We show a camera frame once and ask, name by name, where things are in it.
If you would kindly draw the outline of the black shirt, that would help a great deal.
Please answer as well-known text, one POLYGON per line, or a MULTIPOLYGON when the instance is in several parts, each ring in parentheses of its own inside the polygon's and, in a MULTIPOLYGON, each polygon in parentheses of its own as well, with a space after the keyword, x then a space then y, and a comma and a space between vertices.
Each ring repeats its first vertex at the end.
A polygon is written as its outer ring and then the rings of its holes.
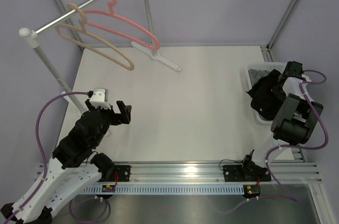
POLYGON ((251 108, 268 121, 274 120, 286 99, 286 97, 275 97, 275 84, 280 75, 281 73, 278 70, 272 70, 247 92, 252 98, 251 108))

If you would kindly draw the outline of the grey shirt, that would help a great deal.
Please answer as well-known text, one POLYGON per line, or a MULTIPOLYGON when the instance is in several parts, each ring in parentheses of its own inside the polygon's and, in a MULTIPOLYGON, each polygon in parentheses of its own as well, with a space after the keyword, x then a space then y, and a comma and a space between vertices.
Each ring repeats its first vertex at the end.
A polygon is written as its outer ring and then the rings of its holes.
POLYGON ((262 77, 265 77, 270 72, 268 70, 256 70, 256 69, 249 69, 248 75, 251 82, 251 85, 256 84, 262 77))

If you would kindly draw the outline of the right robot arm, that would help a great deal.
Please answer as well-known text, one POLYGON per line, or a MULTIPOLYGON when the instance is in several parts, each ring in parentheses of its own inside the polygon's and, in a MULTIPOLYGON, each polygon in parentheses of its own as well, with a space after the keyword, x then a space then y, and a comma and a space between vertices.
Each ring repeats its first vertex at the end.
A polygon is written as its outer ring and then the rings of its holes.
POLYGON ((302 64, 289 61, 283 72, 274 69, 252 86, 247 92, 251 108, 271 122, 271 135, 241 162, 220 165, 225 182, 269 182, 270 163, 310 139, 323 111, 323 105, 308 94, 310 82, 302 64))

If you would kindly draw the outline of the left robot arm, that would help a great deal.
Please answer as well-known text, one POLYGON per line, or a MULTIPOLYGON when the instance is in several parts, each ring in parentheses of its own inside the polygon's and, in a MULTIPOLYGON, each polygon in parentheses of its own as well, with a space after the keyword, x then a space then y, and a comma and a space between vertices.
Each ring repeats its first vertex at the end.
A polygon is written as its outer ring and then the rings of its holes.
POLYGON ((88 111, 75 122, 44 165, 32 187, 14 203, 2 206, 5 221, 52 223, 60 209, 88 185, 119 180, 114 162, 104 153, 95 153, 111 126, 129 124, 132 107, 117 101, 115 113, 107 102, 86 100, 88 111))

